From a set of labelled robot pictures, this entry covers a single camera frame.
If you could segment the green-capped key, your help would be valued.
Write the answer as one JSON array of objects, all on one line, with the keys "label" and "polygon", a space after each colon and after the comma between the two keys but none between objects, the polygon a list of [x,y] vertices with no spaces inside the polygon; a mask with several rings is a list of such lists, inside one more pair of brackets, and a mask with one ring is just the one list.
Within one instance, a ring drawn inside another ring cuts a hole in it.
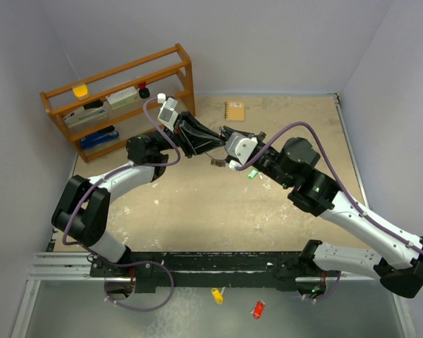
[{"label": "green-capped key", "polygon": [[250,172],[249,172],[249,174],[247,175],[247,177],[250,179],[250,180],[253,180],[253,179],[255,179],[256,177],[259,177],[260,176],[260,173],[259,173],[259,171],[257,170],[257,169],[253,169],[253,170],[251,170]]}]

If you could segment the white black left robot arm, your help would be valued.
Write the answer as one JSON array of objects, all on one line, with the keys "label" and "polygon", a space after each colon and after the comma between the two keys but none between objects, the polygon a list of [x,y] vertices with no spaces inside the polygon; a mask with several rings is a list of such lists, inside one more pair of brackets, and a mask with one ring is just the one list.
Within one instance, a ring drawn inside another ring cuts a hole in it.
[{"label": "white black left robot arm", "polygon": [[106,229],[110,205],[120,196],[159,179],[172,163],[166,150],[179,156],[198,156],[223,147],[228,135],[214,132],[189,112],[182,112],[168,128],[131,137],[126,143],[128,162],[108,173],[71,177],[51,218],[52,225],[78,244],[106,259],[106,268],[123,276],[131,267],[131,250]]}]

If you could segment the metal keyring with carabiner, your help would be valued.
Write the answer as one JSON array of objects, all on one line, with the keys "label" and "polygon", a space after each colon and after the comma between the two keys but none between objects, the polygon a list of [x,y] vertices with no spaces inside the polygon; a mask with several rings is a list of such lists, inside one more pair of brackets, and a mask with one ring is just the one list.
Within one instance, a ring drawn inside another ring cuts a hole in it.
[{"label": "metal keyring with carabiner", "polygon": [[220,168],[226,166],[226,157],[222,154],[221,150],[225,145],[225,141],[226,138],[223,134],[223,130],[220,129],[217,139],[209,140],[205,143],[205,154],[210,158],[211,165]]}]

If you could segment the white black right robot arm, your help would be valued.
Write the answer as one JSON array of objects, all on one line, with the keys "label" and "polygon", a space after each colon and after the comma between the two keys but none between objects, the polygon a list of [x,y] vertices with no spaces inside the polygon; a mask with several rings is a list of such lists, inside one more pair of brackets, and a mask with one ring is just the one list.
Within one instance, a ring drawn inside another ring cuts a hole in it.
[{"label": "white black right robot arm", "polygon": [[333,223],[368,245],[368,249],[335,246],[310,240],[299,256],[301,271],[355,273],[380,281],[388,291],[408,299],[423,286],[423,236],[406,232],[369,210],[343,186],[336,174],[315,169],[324,151],[315,151],[302,137],[288,139],[280,151],[264,134],[222,127],[226,159],[237,171],[253,167],[289,189],[288,199],[305,213]]}]

